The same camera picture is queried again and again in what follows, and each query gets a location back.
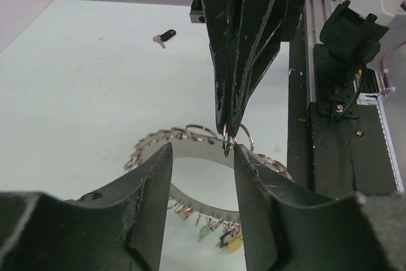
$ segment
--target key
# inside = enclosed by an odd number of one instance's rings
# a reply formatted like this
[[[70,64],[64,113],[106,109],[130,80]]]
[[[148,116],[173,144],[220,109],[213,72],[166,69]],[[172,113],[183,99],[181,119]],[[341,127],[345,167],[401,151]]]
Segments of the key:
[[[152,38],[152,40],[155,41],[156,43],[159,43],[159,45],[165,49],[166,46],[165,46],[164,42],[170,40],[175,35],[176,35],[176,31],[171,29],[161,35],[154,36],[154,38]]]

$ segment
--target silver metal strip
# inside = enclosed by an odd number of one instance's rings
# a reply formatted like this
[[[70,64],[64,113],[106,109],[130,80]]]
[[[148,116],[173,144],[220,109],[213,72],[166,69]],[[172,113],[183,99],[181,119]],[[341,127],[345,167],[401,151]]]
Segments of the silver metal strip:
[[[331,13],[336,9],[337,5],[343,0],[306,0],[304,16],[306,18],[305,31],[306,31],[306,64],[308,73],[308,102],[316,102],[316,89],[315,89],[315,73],[313,64],[313,47],[315,44],[320,43],[320,31],[324,26],[326,20],[330,17]],[[384,88],[383,79],[381,75],[376,72],[379,89]],[[396,187],[399,192],[404,192],[402,177],[395,155],[388,122],[383,106],[382,98],[369,98],[365,94],[361,94],[358,99],[361,105],[375,105],[381,120],[381,126],[384,133],[386,147],[392,165],[393,176],[395,177]]]

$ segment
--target keyring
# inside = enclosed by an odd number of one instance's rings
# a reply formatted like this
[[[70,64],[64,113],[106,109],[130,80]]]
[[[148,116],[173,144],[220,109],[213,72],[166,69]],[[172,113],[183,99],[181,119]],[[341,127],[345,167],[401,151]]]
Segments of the keyring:
[[[210,136],[194,133],[189,130],[190,128],[202,129],[208,132]],[[245,126],[242,125],[242,128],[248,136],[251,151],[253,152],[254,141],[252,136]],[[198,124],[189,124],[186,128],[161,129],[156,133],[150,133],[146,138],[141,139],[138,144],[135,145],[135,151],[131,154],[130,160],[126,163],[124,169],[126,171],[136,169],[144,160],[147,160],[153,155],[164,144],[164,142],[171,142],[173,159],[181,157],[205,159],[233,169],[234,152],[232,147],[237,144],[237,140],[230,136],[226,138],[226,136],[226,126],[225,133],[223,132],[223,139],[219,139],[209,128]],[[225,140],[227,140],[226,149],[228,147],[227,155],[223,153]],[[255,156],[270,169],[292,180],[292,177],[282,163],[263,154],[256,154]],[[240,223],[240,215],[238,211],[220,209],[204,204],[203,202],[183,193],[173,184],[171,184],[170,196],[177,202],[177,205],[174,206],[176,212],[180,212],[183,208],[187,207],[188,212],[196,211],[199,215],[208,215],[209,217],[216,218],[222,222]]]

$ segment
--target screw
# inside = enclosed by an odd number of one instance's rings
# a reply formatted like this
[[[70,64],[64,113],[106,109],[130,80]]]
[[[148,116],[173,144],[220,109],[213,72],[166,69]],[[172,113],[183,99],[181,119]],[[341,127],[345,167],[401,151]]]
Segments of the screw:
[[[343,112],[343,106],[340,104],[337,105],[336,112]]]

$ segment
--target purple cable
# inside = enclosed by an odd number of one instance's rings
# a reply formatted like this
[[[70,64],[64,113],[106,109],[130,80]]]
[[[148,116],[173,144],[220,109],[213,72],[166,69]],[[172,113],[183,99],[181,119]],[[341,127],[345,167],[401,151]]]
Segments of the purple cable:
[[[386,68],[386,59],[392,54],[392,52],[394,52],[396,49],[403,46],[404,44],[406,44],[406,41],[402,41],[400,44],[397,44],[396,46],[390,48],[382,56],[381,70],[382,70],[382,73],[383,73],[383,80],[384,80],[384,83],[385,83],[385,89],[383,89],[382,91],[379,92],[381,95],[388,95],[389,93],[391,93],[392,91],[395,90],[395,87],[393,87],[392,81],[391,81],[391,79],[389,77],[389,70]]]

